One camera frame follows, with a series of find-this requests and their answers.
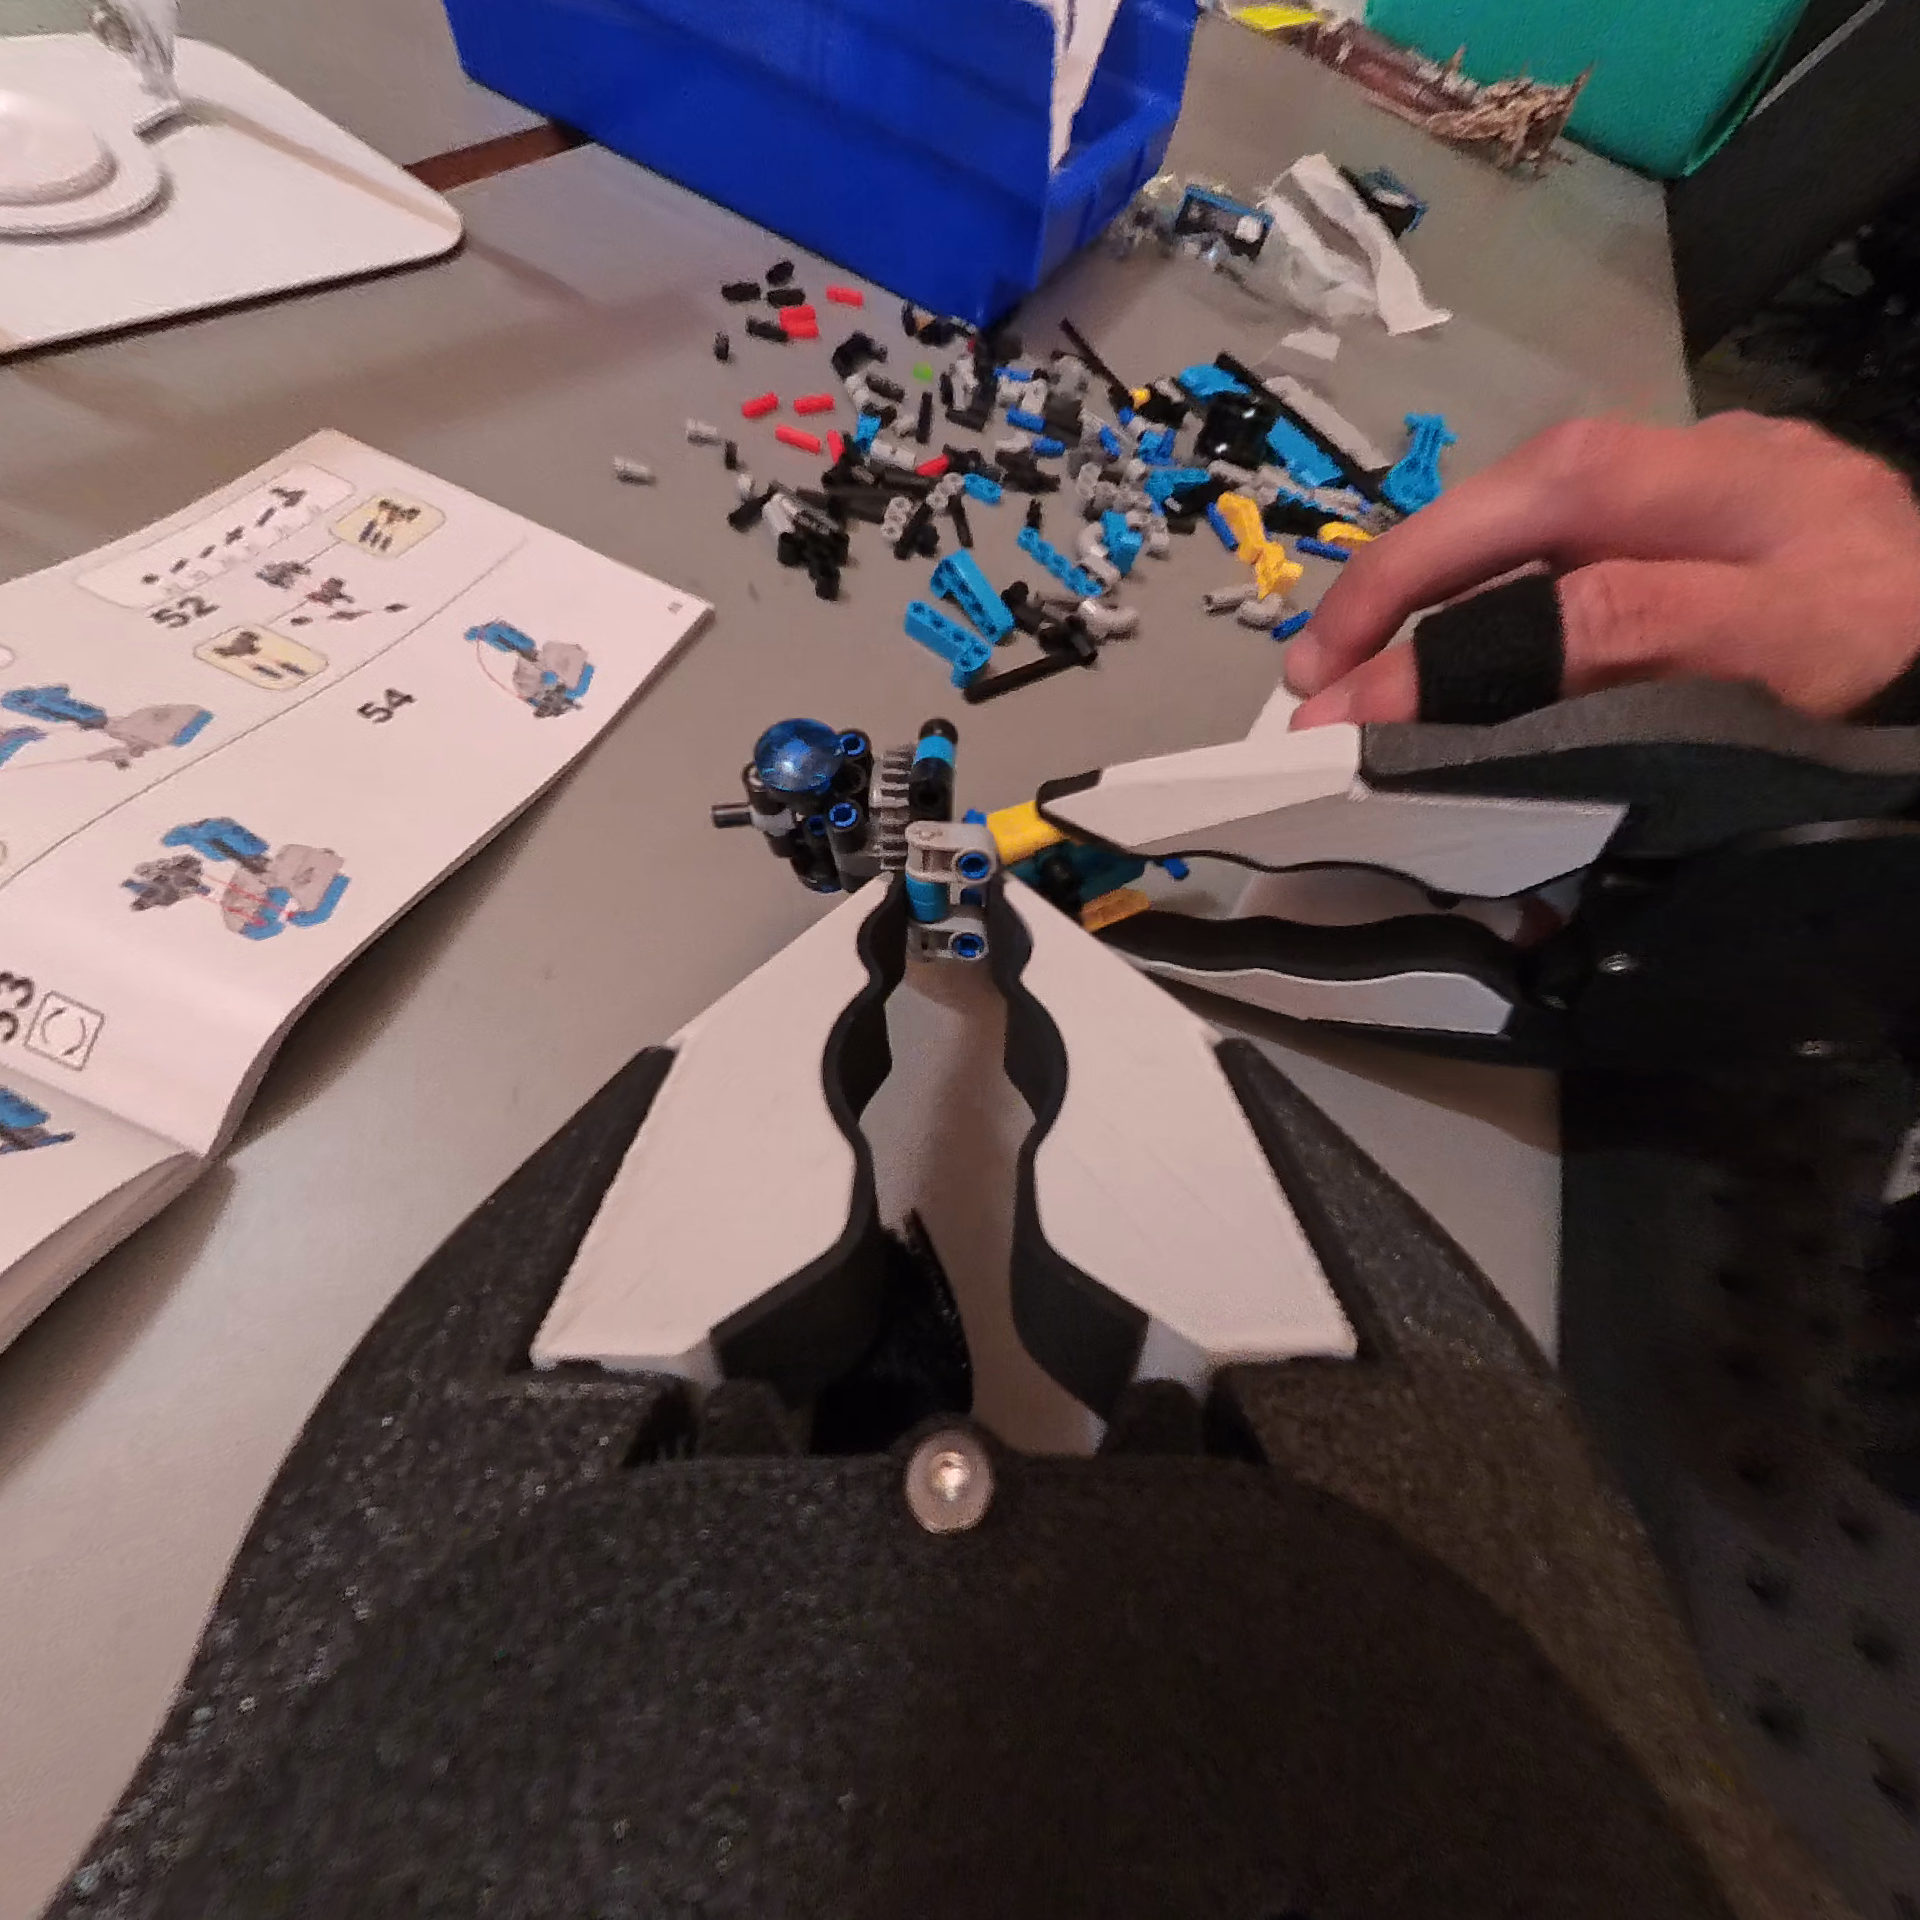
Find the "black and blue gear assembly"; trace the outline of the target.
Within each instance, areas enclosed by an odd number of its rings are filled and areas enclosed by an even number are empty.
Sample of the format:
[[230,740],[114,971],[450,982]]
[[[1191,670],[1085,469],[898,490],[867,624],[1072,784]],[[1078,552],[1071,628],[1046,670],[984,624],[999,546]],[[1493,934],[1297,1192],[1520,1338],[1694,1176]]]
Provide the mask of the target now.
[[713,829],[757,829],[822,898],[901,886],[906,953],[982,965],[984,898],[1015,862],[1015,829],[957,805],[957,726],[922,720],[912,740],[775,720],[742,762],[742,802],[713,802]]

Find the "grey desk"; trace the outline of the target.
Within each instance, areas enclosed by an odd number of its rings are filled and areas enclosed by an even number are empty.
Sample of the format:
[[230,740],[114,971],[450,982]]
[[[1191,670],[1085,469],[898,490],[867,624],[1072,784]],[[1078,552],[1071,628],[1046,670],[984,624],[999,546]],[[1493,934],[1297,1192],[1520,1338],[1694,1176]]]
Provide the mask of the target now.
[[[401,1282],[640,1047],[825,901],[713,835],[757,726],[898,733],[947,710],[880,594],[816,605],[723,529],[730,478],[689,414],[736,407],[713,285],[802,249],[602,147],[557,147],[465,84],[441,4],[185,4],[209,39],[418,164],[465,218],[441,265],[8,367],[8,573],[114,542],[314,424],[375,441],[713,605],[596,752],[375,943],[279,1049],[234,1158],[8,1351],[8,1912],[41,1912],[151,1748],[230,1560],[299,1421]],[[1470,478],[1573,414],[1689,420],[1668,189],[1573,155],[1502,178],[1297,47],[1200,23],[1171,164],[1240,195],[1323,147],[1429,201],[1419,271],[1453,317],[1345,338],[1336,404],[1379,441],[1453,424]],[[961,720],[961,791],[1247,733],[1281,648],[1195,607],[1211,542],[1149,567],[1144,628],[1078,684]],[[880,1192],[919,1207],[961,1293],[982,1416],[1078,1447],[1078,1407],[1021,1351],[1001,1280],[1021,1096],[1001,1004],[901,992],[867,1108]],[[1505,1290],[1554,1351],[1554,1084],[1355,1041],[1255,1041]]]

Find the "crumpled clear plastic wrappers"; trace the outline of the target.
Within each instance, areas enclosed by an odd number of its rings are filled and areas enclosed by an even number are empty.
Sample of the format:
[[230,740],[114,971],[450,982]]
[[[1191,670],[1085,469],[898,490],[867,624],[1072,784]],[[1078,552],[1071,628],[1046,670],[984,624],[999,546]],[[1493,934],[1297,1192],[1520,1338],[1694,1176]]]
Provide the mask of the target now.
[[1052,97],[1046,97],[1046,164],[1058,172],[1072,145],[1072,118],[1102,65],[1119,0],[1037,0],[1052,15]]

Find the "person's right hand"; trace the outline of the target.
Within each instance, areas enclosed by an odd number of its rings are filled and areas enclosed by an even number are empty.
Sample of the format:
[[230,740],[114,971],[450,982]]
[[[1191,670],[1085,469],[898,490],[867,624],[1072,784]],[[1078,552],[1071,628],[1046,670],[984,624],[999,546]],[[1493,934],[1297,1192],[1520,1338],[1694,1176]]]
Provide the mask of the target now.
[[1920,511],[1902,469],[1814,420],[1559,420],[1367,542],[1283,652],[1297,731],[1419,716],[1401,628],[1548,567],[1559,684],[1732,679],[1823,720],[1920,652]]

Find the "open instruction booklet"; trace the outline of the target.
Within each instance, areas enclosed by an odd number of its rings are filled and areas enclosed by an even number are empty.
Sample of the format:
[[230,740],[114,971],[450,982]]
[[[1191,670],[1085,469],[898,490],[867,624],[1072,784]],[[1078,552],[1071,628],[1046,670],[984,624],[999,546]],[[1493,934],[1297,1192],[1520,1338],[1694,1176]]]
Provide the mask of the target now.
[[230,1152],[309,1004],[703,622],[346,434],[8,580],[8,1342]]

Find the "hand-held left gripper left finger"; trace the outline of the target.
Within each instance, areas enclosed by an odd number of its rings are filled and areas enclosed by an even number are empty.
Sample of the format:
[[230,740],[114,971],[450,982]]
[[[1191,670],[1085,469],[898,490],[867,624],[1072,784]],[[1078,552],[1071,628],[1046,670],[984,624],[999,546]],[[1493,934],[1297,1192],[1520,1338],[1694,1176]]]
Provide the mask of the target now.
[[534,1368],[847,1376],[888,1318],[866,1108],[891,1072],[906,898],[867,881],[670,1047]]

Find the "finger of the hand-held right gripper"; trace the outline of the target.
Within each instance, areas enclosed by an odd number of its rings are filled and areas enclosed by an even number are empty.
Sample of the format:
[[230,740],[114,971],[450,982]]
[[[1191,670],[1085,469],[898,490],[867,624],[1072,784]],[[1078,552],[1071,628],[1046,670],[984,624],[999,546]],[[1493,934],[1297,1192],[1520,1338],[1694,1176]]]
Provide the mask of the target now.
[[1383,740],[1493,745],[1505,726],[1316,726],[1255,720],[1253,733],[1072,782],[1046,782],[1037,805],[1072,840],[1127,856],[1221,856],[1255,872],[1370,871],[1431,898],[1520,898],[1592,871],[1627,824],[1616,795],[1493,795],[1388,784]]
[[1134,911],[1102,943],[1143,971],[1301,1026],[1493,1041],[1520,1005],[1514,953],[1453,911],[1370,926]]

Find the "torn white paper bag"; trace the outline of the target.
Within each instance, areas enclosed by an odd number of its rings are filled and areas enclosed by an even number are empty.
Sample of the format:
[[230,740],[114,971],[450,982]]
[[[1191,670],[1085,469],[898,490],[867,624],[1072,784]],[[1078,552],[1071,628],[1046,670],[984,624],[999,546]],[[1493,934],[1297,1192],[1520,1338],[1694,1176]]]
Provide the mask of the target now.
[[1266,218],[1263,254],[1247,271],[1255,297],[1326,330],[1379,320],[1388,338],[1409,338],[1450,320],[1401,237],[1326,155],[1301,155],[1255,195],[1255,212]]

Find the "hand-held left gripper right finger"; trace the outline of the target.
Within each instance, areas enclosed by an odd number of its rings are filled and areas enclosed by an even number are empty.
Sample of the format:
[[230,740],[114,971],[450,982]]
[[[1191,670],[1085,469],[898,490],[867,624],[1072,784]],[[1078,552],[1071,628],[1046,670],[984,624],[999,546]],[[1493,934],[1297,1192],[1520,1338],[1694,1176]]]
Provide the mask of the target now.
[[1024,881],[984,898],[1001,1072],[1029,1108],[1015,1327],[1094,1421],[1134,1383],[1351,1362],[1337,1306],[1228,1078],[1221,1032]]

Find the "blue plastic bin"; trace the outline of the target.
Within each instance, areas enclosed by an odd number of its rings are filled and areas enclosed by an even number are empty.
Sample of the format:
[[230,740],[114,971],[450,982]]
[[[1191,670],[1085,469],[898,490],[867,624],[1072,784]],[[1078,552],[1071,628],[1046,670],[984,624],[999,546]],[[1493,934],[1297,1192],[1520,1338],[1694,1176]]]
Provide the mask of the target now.
[[1165,172],[1195,4],[1126,0],[1058,147],[1021,0],[450,0],[470,84],[933,317],[1001,320]]

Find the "yellow and blue brick assembly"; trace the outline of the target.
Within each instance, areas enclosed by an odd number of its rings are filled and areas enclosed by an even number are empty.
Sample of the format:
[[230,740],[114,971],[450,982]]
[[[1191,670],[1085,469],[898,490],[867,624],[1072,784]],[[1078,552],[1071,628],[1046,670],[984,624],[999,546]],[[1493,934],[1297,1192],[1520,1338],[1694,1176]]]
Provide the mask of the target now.
[[1126,844],[1078,840],[1041,820],[1037,802],[984,812],[984,829],[999,840],[999,881],[984,886],[984,921],[999,926],[999,901],[1021,886],[1052,901],[1071,926],[1102,934],[1126,921],[1149,911],[1149,898],[1143,890],[1144,871],[1165,871],[1166,881],[1191,881],[1183,856],[1143,856]]

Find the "teal felt bag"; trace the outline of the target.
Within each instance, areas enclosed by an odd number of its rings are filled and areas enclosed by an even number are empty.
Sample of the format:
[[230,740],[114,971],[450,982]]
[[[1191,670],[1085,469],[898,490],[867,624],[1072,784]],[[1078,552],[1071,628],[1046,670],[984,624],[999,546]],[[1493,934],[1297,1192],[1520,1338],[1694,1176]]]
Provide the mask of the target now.
[[1646,178],[1698,172],[1774,75],[1804,0],[1370,0],[1359,23],[1480,84],[1573,84],[1566,131]]

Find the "small blue printed packet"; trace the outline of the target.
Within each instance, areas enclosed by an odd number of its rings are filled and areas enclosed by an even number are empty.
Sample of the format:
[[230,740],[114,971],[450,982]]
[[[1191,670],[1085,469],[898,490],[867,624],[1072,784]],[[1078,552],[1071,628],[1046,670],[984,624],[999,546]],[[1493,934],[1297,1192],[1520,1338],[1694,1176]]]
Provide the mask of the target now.
[[1228,189],[1183,181],[1171,212],[1171,244],[1191,244],[1211,262],[1255,265],[1273,237],[1273,212],[1247,203]]

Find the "brown patterned box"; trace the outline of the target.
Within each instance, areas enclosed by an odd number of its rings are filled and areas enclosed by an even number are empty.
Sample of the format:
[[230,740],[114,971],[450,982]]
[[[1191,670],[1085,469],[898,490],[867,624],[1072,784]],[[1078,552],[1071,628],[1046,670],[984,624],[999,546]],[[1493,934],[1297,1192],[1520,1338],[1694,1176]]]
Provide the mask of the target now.
[[1546,172],[1554,145],[1592,75],[1583,65],[1573,84],[1540,75],[1468,75],[1468,47],[1429,60],[1383,34],[1337,15],[1312,15],[1283,29],[1283,45],[1359,84],[1383,113],[1431,131],[1450,147],[1486,155],[1502,172]]

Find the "pile of loose building pieces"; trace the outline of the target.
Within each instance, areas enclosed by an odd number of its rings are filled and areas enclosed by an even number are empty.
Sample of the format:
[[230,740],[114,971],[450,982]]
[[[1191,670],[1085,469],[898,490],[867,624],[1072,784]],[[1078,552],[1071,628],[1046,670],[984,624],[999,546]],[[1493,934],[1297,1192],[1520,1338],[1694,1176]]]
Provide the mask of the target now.
[[689,447],[730,478],[730,529],[766,529],[822,605],[839,605],[856,556],[922,563],[901,638],[967,702],[1094,670],[1143,628],[1127,587],[1183,539],[1228,563],[1200,594],[1206,622],[1297,642],[1312,580],[1450,483],[1444,414],[1407,414],[1383,447],[1301,378],[1228,346],[1134,388],[1072,320],[1029,352],[1021,326],[906,297],[891,346],[877,295],[802,285],[798,262],[718,297],[713,368],[749,345],[825,346],[809,379],[689,420]]

